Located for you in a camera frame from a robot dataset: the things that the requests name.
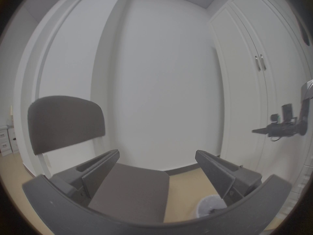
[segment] cabinet door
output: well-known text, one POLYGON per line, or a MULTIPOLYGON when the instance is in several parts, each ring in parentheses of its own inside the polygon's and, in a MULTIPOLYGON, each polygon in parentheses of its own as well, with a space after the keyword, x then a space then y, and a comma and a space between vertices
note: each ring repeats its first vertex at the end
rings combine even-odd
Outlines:
MULTIPOLYGON (((294 117, 301 108, 301 86, 311 79, 299 41, 290 26, 268 0, 232 0, 229 5, 248 30, 260 58, 268 96, 268 120, 281 106, 291 103, 294 117)), ((263 180, 276 174, 294 182, 304 164, 312 138, 312 123, 305 136, 295 135, 272 142, 266 138, 261 159, 252 168, 263 180)))
POLYGON ((210 22, 224 88, 221 158, 246 168, 255 167, 265 136, 251 130, 263 127, 267 118, 266 86, 259 57, 230 6, 221 9, 210 22))

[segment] metal handle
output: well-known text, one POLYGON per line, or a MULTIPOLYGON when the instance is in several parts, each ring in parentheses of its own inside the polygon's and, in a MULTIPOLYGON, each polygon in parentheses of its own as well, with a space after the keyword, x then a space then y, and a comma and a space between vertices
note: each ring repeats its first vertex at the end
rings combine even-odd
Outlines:
POLYGON ((264 58, 263 58, 262 54, 260 55, 260 58, 261 58, 261 65, 262 65, 263 69, 266 70, 266 66, 265 66, 264 58))
POLYGON ((258 61, 258 57, 255 56, 255 63, 256 63, 256 67, 258 68, 258 71, 261 71, 260 65, 259 65, 259 61, 258 61))

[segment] white trash bin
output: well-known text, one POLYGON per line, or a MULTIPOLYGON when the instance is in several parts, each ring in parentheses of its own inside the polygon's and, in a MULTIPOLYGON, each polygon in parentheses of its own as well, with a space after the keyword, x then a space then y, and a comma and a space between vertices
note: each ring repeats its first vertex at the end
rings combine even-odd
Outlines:
POLYGON ((209 215, 214 209, 224 209, 227 205, 219 195, 210 195, 202 198, 197 204, 192 218, 199 218, 209 215))

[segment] cabinet handle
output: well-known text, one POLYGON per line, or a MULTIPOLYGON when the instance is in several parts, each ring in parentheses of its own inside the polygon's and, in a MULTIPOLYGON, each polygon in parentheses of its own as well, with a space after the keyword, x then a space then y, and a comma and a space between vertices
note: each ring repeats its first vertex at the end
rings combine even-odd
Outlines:
POLYGON ((260 65, 259 65, 259 61, 258 61, 258 57, 255 56, 255 63, 256 63, 256 67, 258 68, 258 71, 261 71, 260 65))
POLYGON ((266 66, 265 66, 264 58, 263 58, 262 54, 260 55, 260 58, 261 58, 261 65, 262 65, 263 69, 266 71, 266 66))

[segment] wooden floor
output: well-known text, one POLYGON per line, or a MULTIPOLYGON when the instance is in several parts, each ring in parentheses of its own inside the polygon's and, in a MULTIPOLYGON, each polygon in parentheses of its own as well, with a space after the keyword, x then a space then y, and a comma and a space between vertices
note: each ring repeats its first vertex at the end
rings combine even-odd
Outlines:
MULTIPOLYGON (((0 155, 0 178, 13 204, 21 215, 41 234, 53 234, 41 221, 28 202, 22 184, 31 180, 19 153, 0 155)), ((205 196, 217 194, 201 169, 170 176, 170 186, 164 222, 177 222, 193 218, 197 203, 205 196)), ((276 228, 282 220, 274 218, 267 229, 276 228)))

